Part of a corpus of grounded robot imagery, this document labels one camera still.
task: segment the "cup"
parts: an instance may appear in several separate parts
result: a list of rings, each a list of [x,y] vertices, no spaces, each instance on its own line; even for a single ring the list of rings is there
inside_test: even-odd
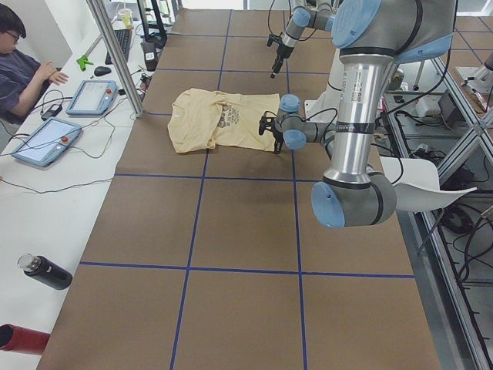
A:
[[[118,11],[118,16],[122,20],[126,29],[133,29],[132,9],[123,8]]]
[[[41,331],[5,324],[0,326],[0,350],[41,355],[49,334]]]

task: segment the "chair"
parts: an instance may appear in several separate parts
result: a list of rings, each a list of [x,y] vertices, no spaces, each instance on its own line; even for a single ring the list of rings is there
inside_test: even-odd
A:
[[[437,167],[429,160],[402,158],[404,173],[394,184],[397,194],[397,209],[410,212],[425,212],[445,208],[463,195],[476,190],[440,190]],[[385,176],[392,182],[401,174],[397,158],[381,157]]]

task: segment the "white table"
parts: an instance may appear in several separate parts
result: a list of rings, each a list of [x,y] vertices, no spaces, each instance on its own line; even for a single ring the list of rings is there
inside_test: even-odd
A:
[[[49,90],[59,89],[64,96],[72,96],[82,80],[90,79],[96,66],[104,66],[106,47],[102,40],[89,55],[89,61],[94,62],[94,66],[87,66],[87,70],[82,72],[76,63],[77,58],[87,51],[98,34],[95,27],[91,35],[81,43],[79,52],[65,64],[62,71],[70,76],[69,81],[62,86],[52,85]],[[132,40],[128,62],[131,73],[137,71],[139,66],[145,66],[140,39],[135,37]],[[113,79],[117,81],[119,89],[122,88],[114,67],[110,68],[112,73],[100,79]],[[132,77],[137,82],[140,72]],[[50,92],[46,101],[59,96],[58,92]],[[124,98],[118,96],[110,109]],[[67,105],[68,102],[65,102],[59,118],[82,126],[93,121],[91,118],[68,117],[65,114]],[[51,166],[40,169],[14,160],[11,156],[0,156],[0,176],[8,182],[40,191],[112,178],[132,129],[135,114],[129,101],[125,99],[107,119],[116,129],[101,158],[91,159],[80,150],[70,148]],[[39,113],[33,113],[19,128],[18,133],[31,133],[41,123]],[[98,156],[111,132],[112,127],[101,120],[97,125],[85,127],[74,145]],[[19,140],[12,140],[3,153],[12,152],[19,144]],[[57,291],[25,276],[16,266],[17,260],[24,253],[43,255],[75,273],[109,184],[106,181],[59,193],[36,194],[0,183],[0,325],[13,324],[48,333],[52,331],[68,289]],[[36,355],[0,351],[0,368],[34,369],[39,359]]]

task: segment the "power adapter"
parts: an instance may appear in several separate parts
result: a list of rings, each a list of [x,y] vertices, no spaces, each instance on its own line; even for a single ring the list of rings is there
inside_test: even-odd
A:
[[[41,119],[46,121],[49,117],[54,117],[62,111],[62,104],[53,104],[46,112],[41,115]]]

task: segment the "computer mouse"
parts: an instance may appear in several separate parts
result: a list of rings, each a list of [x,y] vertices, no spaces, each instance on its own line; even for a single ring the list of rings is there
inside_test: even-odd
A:
[[[111,68],[105,66],[99,66],[94,69],[94,76],[104,76],[111,73]]]

